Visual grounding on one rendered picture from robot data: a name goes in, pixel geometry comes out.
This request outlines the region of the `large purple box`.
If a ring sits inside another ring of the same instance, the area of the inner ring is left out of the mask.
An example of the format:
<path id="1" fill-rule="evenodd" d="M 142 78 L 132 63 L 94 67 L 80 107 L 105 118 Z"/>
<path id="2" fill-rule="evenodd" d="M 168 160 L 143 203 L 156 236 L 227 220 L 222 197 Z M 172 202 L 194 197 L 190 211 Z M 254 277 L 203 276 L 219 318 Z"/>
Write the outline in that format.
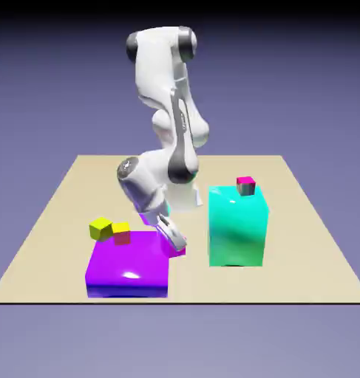
<path id="1" fill-rule="evenodd" d="M 170 244 L 156 230 L 131 230 L 130 243 L 113 236 L 95 241 L 85 272 L 90 298 L 165 298 L 169 288 Z"/>

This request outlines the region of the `small magenta cube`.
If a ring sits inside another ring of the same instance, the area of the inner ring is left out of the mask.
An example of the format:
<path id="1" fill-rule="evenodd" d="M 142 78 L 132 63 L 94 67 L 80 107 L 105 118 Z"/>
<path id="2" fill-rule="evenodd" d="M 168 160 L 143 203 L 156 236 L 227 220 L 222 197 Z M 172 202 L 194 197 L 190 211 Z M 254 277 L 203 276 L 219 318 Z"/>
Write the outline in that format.
<path id="1" fill-rule="evenodd" d="M 175 258 L 186 254 L 186 248 L 177 250 L 172 244 L 167 244 L 165 247 L 165 253 L 168 258 Z"/>

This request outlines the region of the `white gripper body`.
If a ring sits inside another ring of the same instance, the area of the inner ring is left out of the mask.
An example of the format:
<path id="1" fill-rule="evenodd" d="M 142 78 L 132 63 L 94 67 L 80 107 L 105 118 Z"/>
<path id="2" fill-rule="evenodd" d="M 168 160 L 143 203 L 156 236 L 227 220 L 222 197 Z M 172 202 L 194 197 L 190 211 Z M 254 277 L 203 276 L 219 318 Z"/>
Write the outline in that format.
<path id="1" fill-rule="evenodd" d="M 186 238 L 169 217 L 160 214 L 158 216 L 156 228 L 176 251 L 181 251 L 186 247 Z"/>

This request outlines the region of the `small olive yellow cube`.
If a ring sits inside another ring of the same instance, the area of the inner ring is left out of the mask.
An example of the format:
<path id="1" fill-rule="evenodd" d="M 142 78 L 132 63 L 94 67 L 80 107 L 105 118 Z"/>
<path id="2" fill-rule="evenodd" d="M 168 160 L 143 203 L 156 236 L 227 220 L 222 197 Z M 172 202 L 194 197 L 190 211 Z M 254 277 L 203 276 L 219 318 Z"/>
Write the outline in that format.
<path id="1" fill-rule="evenodd" d="M 89 234 L 93 240 L 105 241 L 113 236 L 112 221 L 99 217 L 89 224 Z"/>

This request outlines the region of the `small bright yellow cube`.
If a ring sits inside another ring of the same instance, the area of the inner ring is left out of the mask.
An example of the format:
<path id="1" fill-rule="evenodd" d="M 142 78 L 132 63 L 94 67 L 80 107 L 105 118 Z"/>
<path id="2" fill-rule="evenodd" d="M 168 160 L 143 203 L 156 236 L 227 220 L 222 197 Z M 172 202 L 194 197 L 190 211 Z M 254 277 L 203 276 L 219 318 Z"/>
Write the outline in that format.
<path id="1" fill-rule="evenodd" d="M 127 221 L 112 223 L 112 232 L 115 245 L 130 243 L 131 230 Z"/>

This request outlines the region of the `large teal box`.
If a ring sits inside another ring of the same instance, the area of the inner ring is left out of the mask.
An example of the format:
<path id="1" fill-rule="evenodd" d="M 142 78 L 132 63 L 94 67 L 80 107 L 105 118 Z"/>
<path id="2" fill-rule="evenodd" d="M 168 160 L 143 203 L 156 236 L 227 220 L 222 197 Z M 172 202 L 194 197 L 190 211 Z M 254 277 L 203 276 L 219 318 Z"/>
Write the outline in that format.
<path id="1" fill-rule="evenodd" d="M 211 267 L 260 267 L 269 208 L 257 186 L 242 196 L 234 186 L 208 188 L 208 258 Z"/>

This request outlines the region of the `small pink cube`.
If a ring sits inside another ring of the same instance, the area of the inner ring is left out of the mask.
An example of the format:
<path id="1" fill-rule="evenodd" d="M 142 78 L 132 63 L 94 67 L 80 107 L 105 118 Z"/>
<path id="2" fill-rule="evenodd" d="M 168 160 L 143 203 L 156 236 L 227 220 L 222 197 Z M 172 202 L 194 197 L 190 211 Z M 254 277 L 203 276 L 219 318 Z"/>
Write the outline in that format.
<path id="1" fill-rule="evenodd" d="M 241 196 L 252 196 L 255 194 L 256 181 L 251 176 L 237 177 L 236 186 Z"/>

